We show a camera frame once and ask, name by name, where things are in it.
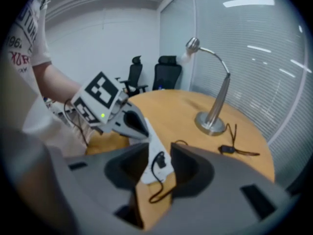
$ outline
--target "silver lamp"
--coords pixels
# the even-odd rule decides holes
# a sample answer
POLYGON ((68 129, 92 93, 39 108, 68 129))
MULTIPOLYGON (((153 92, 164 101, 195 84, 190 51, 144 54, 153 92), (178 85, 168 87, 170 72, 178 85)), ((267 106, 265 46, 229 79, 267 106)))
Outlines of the silver lamp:
POLYGON ((196 37, 193 37, 186 44, 187 55, 191 56, 192 54, 196 53, 198 50, 208 52, 216 56, 220 60, 220 62, 222 63, 226 71, 226 77, 223 81, 222 87, 213 104, 211 111, 209 113, 199 112, 195 118, 195 123, 202 132, 211 136, 218 136, 225 131, 225 124, 219 118, 219 114, 222 110, 222 107, 224 105, 224 101, 227 95, 229 82, 230 82, 230 72, 228 68, 226 67, 226 64, 224 63, 224 61, 216 53, 214 53, 213 51, 209 49, 200 47, 199 39, 196 37))

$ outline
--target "black office chair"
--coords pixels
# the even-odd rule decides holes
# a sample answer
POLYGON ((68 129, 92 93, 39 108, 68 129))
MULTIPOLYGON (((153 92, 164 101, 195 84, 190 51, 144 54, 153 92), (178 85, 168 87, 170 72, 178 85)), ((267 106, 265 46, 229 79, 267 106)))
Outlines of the black office chair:
POLYGON ((125 84, 125 87, 127 89, 127 94, 129 97, 139 94, 140 89, 142 89, 143 92, 146 92, 146 87, 148 87, 148 85, 138 86, 138 80, 140 78, 141 71, 142 71, 142 63, 141 63, 140 57, 141 56, 137 56, 133 58, 132 60, 133 64, 130 66, 128 79, 124 81, 120 81, 120 83, 125 84), (132 92, 130 89, 130 86, 136 88, 136 90, 132 92))
POLYGON ((176 56, 161 56, 155 66, 155 80, 152 90, 174 89, 182 67, 176 63, 176 56))

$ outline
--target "wooden table surface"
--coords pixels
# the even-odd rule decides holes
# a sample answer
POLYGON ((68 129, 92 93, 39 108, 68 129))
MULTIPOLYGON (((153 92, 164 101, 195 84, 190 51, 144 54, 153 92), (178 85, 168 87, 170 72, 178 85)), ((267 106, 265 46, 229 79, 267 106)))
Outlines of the wooden table surface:
MULTIPOLYGON (((195 125, 194 119, 199 111, 208 112, 215 99, 213 97, 181 90, 152 91, 136 95, 129 99, 149 119, 156 134, 170 152, 171 142, 184 140, 190 146, 217 152, 221 145, 232 145, 230 132, 212 137, 202 133, 195 125)), ((274 165, 267 142, 261 132, 244 114, 224 104, 220 113, 224 123, 229 123, 234 131, 237 124, 235 147, 239 150, 258 152, 260 156, 251 157, 240 154, 226 155, 241 160, 251 166, 272 182, 275 180, 274 165)), ((115 132, 99 135, 95 133, 87 149, 87 155, 111 151, 129 146, 128 138, 115 132)), ((170 174, 164 182, 163 192, 176 185, 175 174, 170 174)), ((137 202, 144 229, 151 229, 166 213, 171 205, 171 196, 167 196, 156 204, 150 204, 149 198, 160 188, 159 183, 145 185, 141 181, 136 186, 137 202)))

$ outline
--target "wire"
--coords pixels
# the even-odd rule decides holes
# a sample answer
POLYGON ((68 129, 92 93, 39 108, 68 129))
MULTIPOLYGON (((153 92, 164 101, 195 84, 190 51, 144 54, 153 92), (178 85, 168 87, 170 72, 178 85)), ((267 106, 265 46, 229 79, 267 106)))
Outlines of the wire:
POLYGON ((158 202, 161 201, 163 198, 165 198, 167 195, 169 195, 170 193, 172 193, 172 191, 174 190, 174 188, 172 188, 172 189, 169 190, 167 193, 165 193, 164 195, 162 195, 161 197, 159 197, 158 199, 156 199, 156 200, 153 201, 153 199, 154 199, 155 197, 157 197, 157 196, 163 191, 163 189, 164 189, 164 186, 163 186, 162 181, 155 175, 155 172, 154 172, 154 165, 155 165, 157 159, 159 158, 159 156, 164 156, 164 151, 160 151, 160 152, 155 156, 155 158, 153 159, 152 165, 151 165, 151 172, 152 172, 152 174, 154 175, 154 177, 156 178, 156 180, 158 180, 158 182, 160 183, 161 189, 160 189, 157 193, 153 194, 153 195, 149 198, 149 203, 150 203, 150 204, 158 203, 158 202))
POLYGON ((187 142, 184 141, 184 140, 177 140, 177 141, 175 141, 174 143, 178 143, 178 142, 181 142, 181 143, 184 143, 185 145, 188 145, 187 142))
POLYGON ((75 125, 75 126, 79 129, 79 131, 80 131, 80 133, 82 134, 82 137, 83 137, 83 139, 84 139, 84 142, 85 142, 86 146, 88 147, 88 143, 87 143, 87 141, 86 141, 86 138, 85 138, 85 135, 84 135, 82 126, 81 126, 79 114, 78 114, 78 124, 79 124, 79 126, 78 126, 76 123, 74 123, 74 122, 70 119, 70 117, 67 115, 67 112, 66 112, 66 105, 67 105, 67 103, 69 103, 70 101, 71 101, 71 99, 68 99, 68 100, 66 100, 65 103, 64 103, 64 114, 65 114, 65 117, 68 119, 68 121, 70 121, 73 125, 75 125))
POLYGON ((226 125, 225 131, 229 128, 229 132, 231 134, 231 139, 232 139, 232 147, 235 149, 235 151, 241 155, 249 155, 249 156, 259 156, 260 153, 255 153, 255 152, 249 152, 249 151, 241 151, 235 148, 235 140, 236 140, 236 135, 237 135, 237 124, 235 124, 235 133, 233 134, 231 127, 229 123, 226 125))

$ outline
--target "lamp base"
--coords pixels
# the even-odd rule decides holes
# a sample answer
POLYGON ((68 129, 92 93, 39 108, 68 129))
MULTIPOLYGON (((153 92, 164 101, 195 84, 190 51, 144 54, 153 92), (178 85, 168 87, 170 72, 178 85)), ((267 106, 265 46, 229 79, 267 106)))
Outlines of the lamp base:
POLYGON ((222 134, 225 131, 225 125, 223 121, 218 118, 210 128, 209 124, 205 122, 205 119, 208 115, 208 112, 199 112, 195 118, 195 124, 196 126, 203 132, 206 133, 207 135, 210 136, 218 136, 222 134))

